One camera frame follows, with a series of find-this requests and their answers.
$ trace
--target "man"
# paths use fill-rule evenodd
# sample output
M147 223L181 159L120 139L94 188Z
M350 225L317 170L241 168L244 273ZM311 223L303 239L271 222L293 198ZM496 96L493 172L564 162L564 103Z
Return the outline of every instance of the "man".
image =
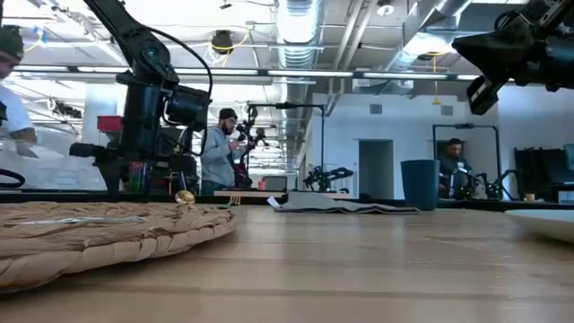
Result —
M201 193L203 196L213 196L216 190L228 189L235 181L233 161L238 159L246 149L239 142L229 139L236 124L235 110L222 109L217 127L207 131L204 154L201 156Z
M449 198L448 191L450 190L450 178L453 176L455 170L464 169L472 170L468 161L460 156L463 148L463 142L460 139L452 138L448 141L446 154L439 157L440 160L440 174L443 176L439 179L439 194L440 197ZM455 175L454 186L459 188L466 183L465 174L458 172Z
M0 28L0 80L4 80L19 65L23 58L24 44L20 30L16 26ZM5 106L7 120L0 126L0 135L6 134L13 139L36 143L36 131L32 127L28 112L22 106L20 97L8 88L0 85L0 101Z

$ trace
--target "ceiling duct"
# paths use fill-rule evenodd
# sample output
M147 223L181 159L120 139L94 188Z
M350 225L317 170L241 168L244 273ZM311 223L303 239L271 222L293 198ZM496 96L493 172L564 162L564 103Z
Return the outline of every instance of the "ceiling duct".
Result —
M414 4L403 22L403 48L387 66L376 71L389 73L407 72L417 58L425 53L443 53L450 50L460 22L460 14L472 0L421 0ZM384 81L367 87L357 87L355 92L368 94L407 94L413 89L413 82Z
M277 0L278 43L293 45L317 45L322 16L323 0ZM315 69L317 63L315 48L280 48L279 67L286 69ZM301 78L288 78L288 82L301 81ZM282 100L292 103L305 103L308 85L286 84L283 86ZM296 140L299 135L303 109L284 111L284 135L287 140L287 167L292 169L294 154L299 150Z

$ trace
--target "ceiling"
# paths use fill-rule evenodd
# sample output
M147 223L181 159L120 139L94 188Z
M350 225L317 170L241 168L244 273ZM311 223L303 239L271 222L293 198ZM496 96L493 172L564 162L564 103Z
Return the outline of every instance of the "ceiling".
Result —
M221 9L221 0L125 0L126 9L140 23L168 32L186 42L210 64L218 68L280 68L280 48L285 46L278 41L276 22L277 7L273 0L231 1L227 9ZM385 66L403 44L402 24L414 0L392 0L392 14L379 16L372 14L361 38L361 47L356 50L349 64L350 70L372 69ZM476 0L464 12L465 20L484 22L480 26L487 31L494 17L523 0ZM363 4L361 17L368 10L369 1ZM317 69L331 69L337 49L344 36L345 25L352 10L351 0L322 1L320 38L315 50L318 51ZM58 66L125 66L125 61L116 45L110 42L110 35L98 19L81 0L4 0L3 24L22 26L26 53L23 65ZM228 56L215 54L209 40L217 30L230 30L235 45ZM175 67L199 67L199 63L181 47L166 41L170 49L171 62ZM410 70L414 72L479 74L472 65L456 53L443 53L434 61L415 61ZM203 76L190 76L183 82L196 88L206 86ZM31 117L37 123L48 125L54 116L48 109L48 98L57 98L82 109L86 83L112 83L114 77L108 75L71 74L20 74L7 80L7 86L20 93ZM223 107L235 108L239 116L244 114L246 103L280 102L284 100L292 79L259 77L218 77L213 91L211 107L212 122ZM325 80L306 80L312 85L310 92L326 92ZM259 169L293 170L299 145L305 129L305 119L309 114L285 114L275 109L260 112L257 123L268 127L267 134L272 148L257 149L251 162Z

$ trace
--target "desk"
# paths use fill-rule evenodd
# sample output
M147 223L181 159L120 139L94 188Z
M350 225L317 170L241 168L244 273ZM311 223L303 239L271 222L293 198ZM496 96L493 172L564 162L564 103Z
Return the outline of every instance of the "desk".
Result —
M345 193L321 193L324 196L331 197L333 199L351 199L351 194ZM282 197L285 195L284 192L273 192L273 191L215 191L215 196L241 196L241 197Z
M189 252L0 300L3 323L541 323L574 316L572 245L503 214L283 214L240 206Z

